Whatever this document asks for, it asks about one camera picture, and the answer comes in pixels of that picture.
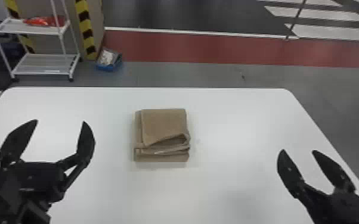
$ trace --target yellow and black striped pole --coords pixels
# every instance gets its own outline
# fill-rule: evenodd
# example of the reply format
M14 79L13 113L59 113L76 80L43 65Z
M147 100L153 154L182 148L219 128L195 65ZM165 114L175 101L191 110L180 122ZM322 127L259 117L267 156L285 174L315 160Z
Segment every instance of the yellow and black striped pole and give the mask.
M8 12L12 18L20 18L20 13L18 12L18 5L16 0L5 0L5 5ZM28 35L19 35L21 44L28 50L29 53L34 54L35 50L33 49L33 43L29 39Z
M79 19L79 28L82 34L83 47L86 51L86 58L89 60L95 60L97 57L97 50L95 40L93 38L91 17L89 15L87 1L75 0L75 10Z

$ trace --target white table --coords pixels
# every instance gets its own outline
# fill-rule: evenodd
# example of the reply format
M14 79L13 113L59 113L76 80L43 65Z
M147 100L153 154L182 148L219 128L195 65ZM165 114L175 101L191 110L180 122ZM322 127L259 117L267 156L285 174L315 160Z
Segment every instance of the white table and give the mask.
M133 162L135 111L178 107L188 113L188 163ZM356 175L284 89L12 88L0 97L0 146L30 119L39 123L26 161L74 153L83 120L96 139L91 164L49 211L55 224L312 223L277 174L282 148L330 193L311 150L327 154L359 194Z

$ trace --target brown towel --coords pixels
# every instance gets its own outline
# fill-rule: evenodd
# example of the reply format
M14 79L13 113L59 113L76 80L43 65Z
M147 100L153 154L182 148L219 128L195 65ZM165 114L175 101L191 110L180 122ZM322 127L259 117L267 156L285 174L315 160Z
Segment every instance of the brown towel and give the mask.
M188 159L190 136L184 109L137 111L135 125L136 161L186 161Z

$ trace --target shelf rack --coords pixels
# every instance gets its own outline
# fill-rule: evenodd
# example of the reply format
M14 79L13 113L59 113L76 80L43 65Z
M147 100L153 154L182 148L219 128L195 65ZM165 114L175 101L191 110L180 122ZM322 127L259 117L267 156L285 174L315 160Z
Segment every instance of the shelf rack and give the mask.
M58 36L63 50L62 54L31 54L25 45L23 45L26 54L20 60L20 62L11 68L5 56L4 50L0 44L0 53L4 60L4 63L10 72L10 76L14 81L18 81L16 75L45 75L45 74L62 74L68 75L70 82L74 81L73 73L78 61L81 60L81 55L78 49L78 43L75 38L75 33L71 25L70 20L66 20L64 25L60 27L57 19L57 12L55 9L54 0L50 0L51 8L53 10L53 16L56 23L56 27L41 27L31 26L23 22L23 20L11 18L7 8L5 13L7 18L0 23L0 33L11 33L18 35L51 35ZM63 5L65 17L69 18L67 6L64 0L61 0ZM64 45L64 34L70 27L72 39L76 48L76 54L67 54L66 47Z

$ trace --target red floor stripe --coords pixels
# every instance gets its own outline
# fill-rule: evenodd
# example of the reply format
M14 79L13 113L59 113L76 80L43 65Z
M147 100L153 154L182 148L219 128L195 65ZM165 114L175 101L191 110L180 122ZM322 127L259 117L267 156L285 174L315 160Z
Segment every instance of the red floor stripe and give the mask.
M106 31L126 61L359 67L359 42Z

